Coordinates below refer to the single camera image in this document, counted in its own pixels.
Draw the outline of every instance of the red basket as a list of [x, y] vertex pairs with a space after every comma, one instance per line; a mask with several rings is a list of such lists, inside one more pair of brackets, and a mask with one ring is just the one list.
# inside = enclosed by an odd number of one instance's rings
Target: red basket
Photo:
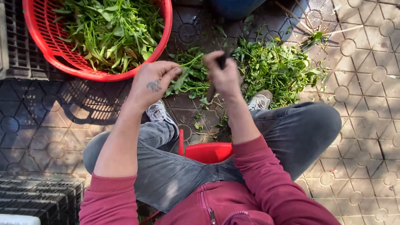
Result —
[[[135, 76], [140, 66], [122, 74], [108, 74], [102, 71], [94, 71], [84, 56], [78, 54], [78, 51], [72, 52], [74, 46], [66, 43], [57, 37], [66, 38], [68, 33], [62, 31], [64, 25], [54, 19], [58, 17], [52, 9], [60, 8], [55, 0], [23, 0], [24, 16], [29, 33], [33, 40], [43, 52], [44, 57], [58, 69], [69, 74], [97, 81], [117, 81]], [[161, 16], [165, 21], [165, 28], [162, 33], [160, 43], [153, 54], [144, 62], [156, 61], [165, 46], [171, 33], [172, 26], [172, 4], [171, 0], [158, 0], [156, 5], [160, 7]]]

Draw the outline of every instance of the left hand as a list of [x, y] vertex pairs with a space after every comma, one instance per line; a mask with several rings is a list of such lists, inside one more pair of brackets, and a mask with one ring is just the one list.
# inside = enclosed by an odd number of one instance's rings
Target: left hand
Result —
[[181, 73], [179, 64], [170, 61], [145, 63], [135, 75], [124, 104], [135, 105], [144, 112], [162, 98], [172, 79]]

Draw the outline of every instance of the pavement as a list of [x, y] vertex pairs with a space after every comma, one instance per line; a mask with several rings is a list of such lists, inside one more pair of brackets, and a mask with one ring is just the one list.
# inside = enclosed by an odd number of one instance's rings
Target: pavement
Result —
[[[187, 45], [207, 51], [241, 33], [255, 40], [279, 35], [297, 45], [304, 27], [276, 5], [266, 2], [252, 24], [222, 21], [201, 0], [173, 0], [169, 53]], [[301, 0], [313, 27], [329, 32], [360, 24], [363, 28], [331, 36], [324, 46], [313, 46], [313, 64], [331, 68], [329, 77], [299, 93], [300, 102], [325, 102], [342, 117], [342, 130], [331, 146], [296, 181], [307, 196], [325, 206], [343, 225], [400, 224], [400, 0]], [[293, 1], [284, 5], [307, 23]], [[227, 38], [216, 29], [220, 25]], [[288, 27], [293, 32], [285, 34]], [[3, 80], [0, 82], [0, 175], [79, 177], [90, 180], [82, 152], [92, 137], [112, 129], [132, 80], [94, 82], [74, 78], [64, 82]], [[185, 145], [229, 141], [207, 135], [219, 131], [223, 109], [216, 104], [202, 116], [199, 99], [188, 94], [169, 96], [168, 111], [185, 130]], [[194, 123], [204, 126], [196, 134]]]

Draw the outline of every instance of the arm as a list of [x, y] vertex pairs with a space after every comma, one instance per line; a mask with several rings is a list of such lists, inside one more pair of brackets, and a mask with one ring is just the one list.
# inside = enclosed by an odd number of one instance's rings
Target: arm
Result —
[[309, 199], [283, 170], [240, 94], [235, 62], [228, 59], [224, 70], [215, 63], [223, 54], [222, 51], [211, 53], [204, 61], [210, 79], [227, 105], [235, 166], [240, 169], [262, 211], [269, 214], [276, 225], [339, 225], [327, 209]]
[[81, 224], [138, 224], [133, 188], [137, 172], [140, 120], [151, 104], [160, 100], [171, 79], [181, 72], [178, 64], [158, 61], [144, 64], [135, 76], [115, 126], [97, 158], [85, 192]]

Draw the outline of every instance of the white sneaker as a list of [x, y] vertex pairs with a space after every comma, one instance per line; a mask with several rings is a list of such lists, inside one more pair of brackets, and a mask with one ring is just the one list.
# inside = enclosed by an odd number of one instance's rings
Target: white sneaker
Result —
[[268, 109], [272, 100], [272, 93], [268, 90], [258, 92], [250, 101], [247, 106], [249, 110]]
[[172, 117], [167, 112], [167, 109], [165, 108], [165, 104], [162, 100], [158, 100], [156, 103], [150, 105], [150, 107], [148, 107], [146, 109], [146, 114], [149, 117], [151, 122], [165, 121], [165, 122], [171, 124], [175, 130], [173, 141], [178, 138], [179, 128], [176, 125], [176, 123], [174, 122], [174, 120], [172, 119]]

